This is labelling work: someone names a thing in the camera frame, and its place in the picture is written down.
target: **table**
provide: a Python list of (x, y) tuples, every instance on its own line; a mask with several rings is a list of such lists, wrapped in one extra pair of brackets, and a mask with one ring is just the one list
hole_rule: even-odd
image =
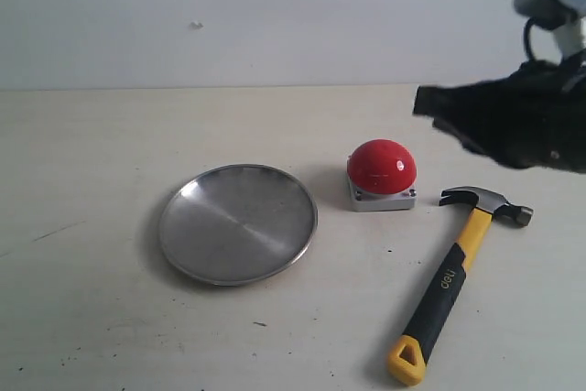
[[(437, 206), (458, 185), (536, 213), (493, 225), (418, 389), (580, 389), (583, 177), (464, 152), (411, 116), (415, 88), (0, 93), (2, 389), (398, 389), (385, 355), (466, 221)], [(412, 211), (350, 211), (346, 158), (380, 137), (417, 161)], [(181, 183), (243, 162), (308, 186), (312, 245), (249, 287), (188, 281), (158, 216)]]

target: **red dome button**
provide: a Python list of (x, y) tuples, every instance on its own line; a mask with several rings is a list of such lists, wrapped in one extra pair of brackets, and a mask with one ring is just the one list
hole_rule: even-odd
[(417, 176), (415, 160), (406, 148), (387, 139), (376, 139), (356, 148), (348, 159), (350, 180), (372, 194), (397, 194)]

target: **stainless steel plate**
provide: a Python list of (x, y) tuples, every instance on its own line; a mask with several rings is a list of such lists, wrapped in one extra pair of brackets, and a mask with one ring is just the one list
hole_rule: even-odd
[(171, 199), (159, 238), (168, 261), (188, 276), (239, 286), (295, 263), (317, 223), (315, 202), (297, 179), (231, 165), (199, 175)]

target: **white wall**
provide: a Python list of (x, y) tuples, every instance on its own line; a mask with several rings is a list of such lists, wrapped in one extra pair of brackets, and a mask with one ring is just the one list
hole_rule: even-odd
[(511, 0), (0, 0), (0, 89), (471, 81), (522, 26)]

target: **claw hammer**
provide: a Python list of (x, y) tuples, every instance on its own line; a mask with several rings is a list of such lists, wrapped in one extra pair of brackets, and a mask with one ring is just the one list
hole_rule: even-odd
[(467, 203), (473, 209), (460, 237), (439, 266), (403, 334), (389, 352), (387, 365), (390, 374), (407, 386), (423, 380), (431, 351), (493, 218), (508, 217), (519, 226), (527, 226), (533, 215), (531, 208), (516, 206), (501, 194), (477, 187), (452, 188), (443, 191), (441, 197), (439, 206)]

